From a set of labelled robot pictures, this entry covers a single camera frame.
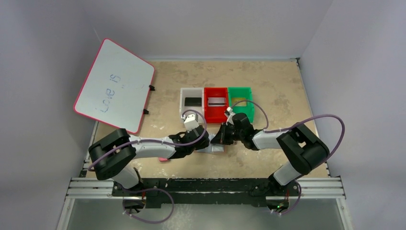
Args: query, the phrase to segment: floor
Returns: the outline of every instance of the floor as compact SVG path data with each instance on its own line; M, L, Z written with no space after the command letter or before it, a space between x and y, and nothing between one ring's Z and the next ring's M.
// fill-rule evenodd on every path
M269 129L288 127L311 116L300 72L295 62L274 61L160 61L156 69L144 117L141 137L160 138L184 130L180 122L181 87L251 87L253 100L267 112ZM254 128L265 126L265 118L256 109ZM313 122L307 123L315 132ZM210 125L217 133L219 125ZM114 130L99 123L95 141ZM159 162L157 158L133 160L142 177L249 178L268 177L287 161L277 149L251 151L242 144L227 146L222 153L193 153L183 159ZM328 177L323 164L307 177Z

